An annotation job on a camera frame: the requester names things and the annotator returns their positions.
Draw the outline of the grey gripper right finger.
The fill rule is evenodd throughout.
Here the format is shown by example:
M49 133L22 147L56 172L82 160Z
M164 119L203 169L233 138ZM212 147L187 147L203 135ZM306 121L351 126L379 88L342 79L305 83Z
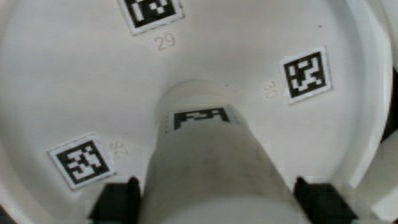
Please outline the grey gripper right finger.
M297 178L294 196L312 224L353 224L360 216L329 183L313 184Z

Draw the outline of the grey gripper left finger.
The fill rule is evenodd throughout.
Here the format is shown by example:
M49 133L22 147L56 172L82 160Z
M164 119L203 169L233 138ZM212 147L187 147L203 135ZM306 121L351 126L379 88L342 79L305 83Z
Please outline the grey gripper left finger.
M90 214L93 224L139 224L141 186L136 177L125 183L109 183Z

